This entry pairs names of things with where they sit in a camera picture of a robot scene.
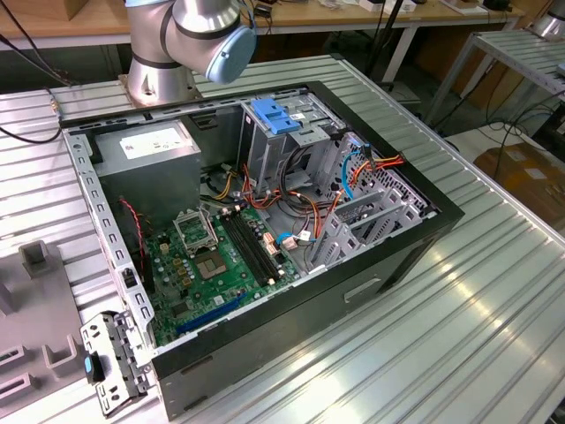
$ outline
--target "green motherboard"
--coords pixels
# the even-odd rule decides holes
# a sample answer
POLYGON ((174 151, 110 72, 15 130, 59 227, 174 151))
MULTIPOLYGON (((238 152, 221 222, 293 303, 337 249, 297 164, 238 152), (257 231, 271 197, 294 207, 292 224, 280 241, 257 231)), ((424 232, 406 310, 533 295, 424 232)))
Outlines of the green motherboard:
MULTIPOLYGON (((240 216, 254 234, 259 235, 257 239, 268 232, 254 209, 243 209, 240 216)), ((217 318, 223 307, 235 302, 234 307, 248 305, 300 278, 294 264, 280 252, 278 261, 270 257, 278 269, 279 279, 260 284, 230 239, 221 218, 214 216, 210 223, 218 239, 217 246, 200 249, 196 254, 186 252, 173 225, 146 240, 154 276, 154 290, 148 296, 155 313, 152 325, 159 346, 178 338, 178 328, 186 323, 211 315, 213 311, 219 313, 217 318)), ((185 243, 198 241, 206 235, 198 225, 186 225, 182 232, 185 243)), ((267 249, 262 240, 259 243, 262 249, 267 249)))

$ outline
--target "metal extrusion table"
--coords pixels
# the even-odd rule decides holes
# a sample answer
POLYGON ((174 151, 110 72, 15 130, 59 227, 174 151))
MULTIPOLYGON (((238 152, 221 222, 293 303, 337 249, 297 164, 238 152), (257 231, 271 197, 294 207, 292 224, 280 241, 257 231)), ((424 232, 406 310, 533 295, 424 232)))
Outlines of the metal extrusion table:
POLYGON ((565 90, 565 79, 556 71, 558 64, 565 63, 565 42, 548 42, 526 30, 475 33, 469 36, 448 75, 441 82, 425 117, 427 124, 431 124, 449 89, 475 49, 483 50, 487 56, 471 77, 462 96, 478 84, 480 77, 494 60, 521 73, 532 83, 524 94, 525 100, 531 96, 536 85, 551 95, 565 90))
MULTIPOLYGON (((543 422, 565 396, 565 240, 332 57, 250 66, 204 95, 321 80, 465 212, 405 280, 176 422, 543 422)), ((77 117, 130 109, 117 82, 55 90, 77 117)), ((44 137, 43 92, 0 96, 0 124, 44 137)), ((82 320, 121 302, 60 140, 0 140, 0 252, 56 242, 82 320)), ((165 420, 153 388, 111 422, 165 420)), ((86 379, 4 424, 102 422, 86 379)))

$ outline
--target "metal bracket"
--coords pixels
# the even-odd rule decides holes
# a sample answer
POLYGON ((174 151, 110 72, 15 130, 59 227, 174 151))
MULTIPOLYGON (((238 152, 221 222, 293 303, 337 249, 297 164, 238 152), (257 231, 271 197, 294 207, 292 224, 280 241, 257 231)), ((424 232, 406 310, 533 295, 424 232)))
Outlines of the metal bracket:
POLYGON ((138 367, 126 334, 129 317, 127 311, 105 312, 80 329, 89 355, 102 365, 102 381, 94 386, 106 418, 143 398, 151 385, 147 376, 151 367, 138 367))

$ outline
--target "motherboard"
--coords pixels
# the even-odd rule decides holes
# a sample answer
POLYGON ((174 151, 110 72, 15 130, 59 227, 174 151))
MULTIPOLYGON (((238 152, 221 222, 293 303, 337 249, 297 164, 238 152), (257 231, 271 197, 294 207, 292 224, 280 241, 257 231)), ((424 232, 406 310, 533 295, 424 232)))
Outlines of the motherboard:
POLYGON ((146 239, 154 277, 148 295, 159 346, 300 278, 252 208, 229 216, 205 212, 179 218, 146 239))

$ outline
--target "electronic equipment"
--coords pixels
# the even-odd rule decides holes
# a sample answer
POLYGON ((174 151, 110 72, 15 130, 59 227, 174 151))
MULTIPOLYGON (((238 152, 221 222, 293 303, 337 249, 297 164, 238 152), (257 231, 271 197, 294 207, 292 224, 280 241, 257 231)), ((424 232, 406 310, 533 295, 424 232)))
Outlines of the electronic equipment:
POLYGON ((81 329, 106 417, 157 385, 175 419, 393 287, 463 215, 318 82, 63 128, 125 305, 81 329))

